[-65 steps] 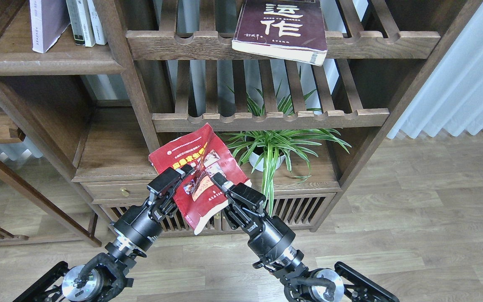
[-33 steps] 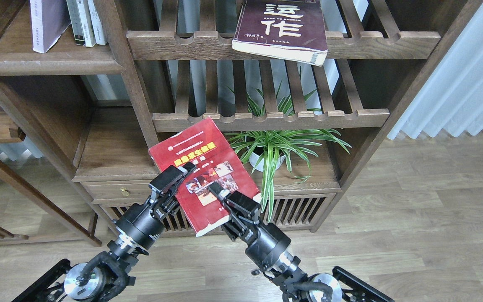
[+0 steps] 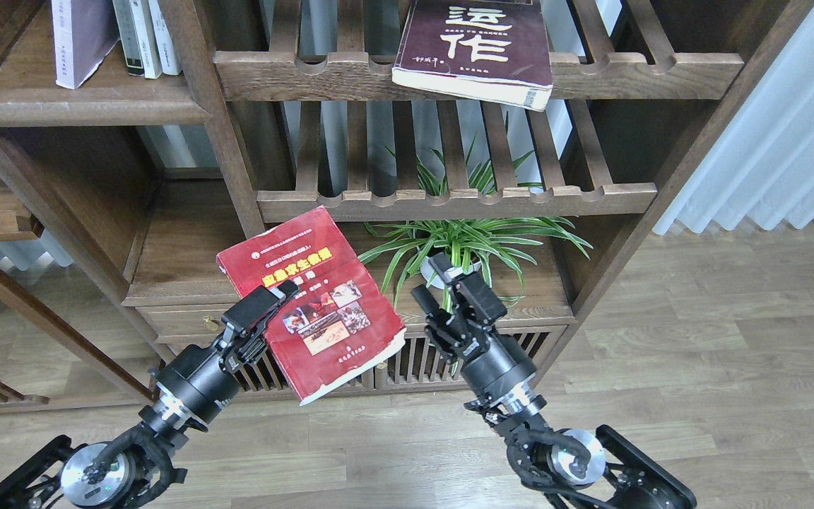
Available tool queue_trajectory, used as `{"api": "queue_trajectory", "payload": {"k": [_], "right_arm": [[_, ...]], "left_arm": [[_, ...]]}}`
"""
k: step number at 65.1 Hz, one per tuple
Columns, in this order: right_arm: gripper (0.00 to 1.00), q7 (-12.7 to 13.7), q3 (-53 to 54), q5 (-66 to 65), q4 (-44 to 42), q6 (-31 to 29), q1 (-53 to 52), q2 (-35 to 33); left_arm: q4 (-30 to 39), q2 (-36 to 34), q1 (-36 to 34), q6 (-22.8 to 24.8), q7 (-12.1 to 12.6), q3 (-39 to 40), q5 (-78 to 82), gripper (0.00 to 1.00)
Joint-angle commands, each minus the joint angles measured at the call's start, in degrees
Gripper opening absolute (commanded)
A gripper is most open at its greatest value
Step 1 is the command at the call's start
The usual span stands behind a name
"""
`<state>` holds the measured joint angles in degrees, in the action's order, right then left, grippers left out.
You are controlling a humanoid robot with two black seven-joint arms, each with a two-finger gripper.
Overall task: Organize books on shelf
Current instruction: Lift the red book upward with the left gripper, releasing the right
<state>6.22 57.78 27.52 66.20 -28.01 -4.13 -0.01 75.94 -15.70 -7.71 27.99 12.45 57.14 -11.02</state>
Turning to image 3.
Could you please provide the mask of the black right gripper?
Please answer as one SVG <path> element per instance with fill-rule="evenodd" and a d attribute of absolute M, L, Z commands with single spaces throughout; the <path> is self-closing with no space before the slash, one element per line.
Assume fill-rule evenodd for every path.
<path fill-rule="evenodd" d="M 414 287 L 411 296 L 425 316 L 427 338 L 446 361 L 462 362 L 463 380 L 477 396 L 465 408 L 542 409 L 542 397 L 529 384 L 536 374 L 533 361 L 514 337 L 499 333 L 494 326 L 507 315 L 504 303 L 478 271 L 464 273 L 443 252 L 430 259 L 430 266 L 442 280 L 449 304 L 443 309 L 426 286 Z M 461 307 L 469 310 L 458 310 Z"/>

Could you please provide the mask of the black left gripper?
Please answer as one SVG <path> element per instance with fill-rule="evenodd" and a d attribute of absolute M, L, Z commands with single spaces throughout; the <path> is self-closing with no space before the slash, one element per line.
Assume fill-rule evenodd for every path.
<path fill-rule="evenodd" d="M 149 428 L 206 428 L 240 391 L 235 374 L 267 351 L 267 324 L 300 290 L 294 281 L 255 288 L 223 313 L 223 333 L 207 347 L 187 346 L 155 374 L 161 396 Z"/>

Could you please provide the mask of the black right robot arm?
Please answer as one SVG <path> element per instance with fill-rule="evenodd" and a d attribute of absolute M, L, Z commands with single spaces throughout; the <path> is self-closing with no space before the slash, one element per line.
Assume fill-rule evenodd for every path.
<path fill-rule="evenodd" d="M 526 488 L 553 507 L 695 508 L 694 494 L 610 426 L 595 433 L 556 431 L 541 416 L 545 399 L 530 381 L 536 367 L 516 339 L 495 322 L 506 307 L 477 271 L 465 273 L 445 254 L 430 262 L 450 303 L 439 306 L 425 286 L 411 291 L 425 332 L 446 361 L 461 367 L 478 413 L 506 445 L 508 464 Z"/>

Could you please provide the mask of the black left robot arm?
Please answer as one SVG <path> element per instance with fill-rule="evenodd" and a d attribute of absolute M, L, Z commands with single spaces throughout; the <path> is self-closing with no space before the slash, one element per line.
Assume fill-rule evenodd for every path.
<path fill-rule="evenodd" d="M 40 508 L 65 498 L 81 508 L 136 508 L 184 483 L 172 457 L 190 428 L 208 425 L 240 391 L 236 374 L 267 351 L 269 322 L 298 292 L 293 281 L 255 288 L 223 315 L 224 330 L 206 348 L 187 346 L 155 373 L 158 401 L 140 423 L 109 442 L 72 447 L 67 435 L 49 441 L 0 482 L 0 508 Z"/>

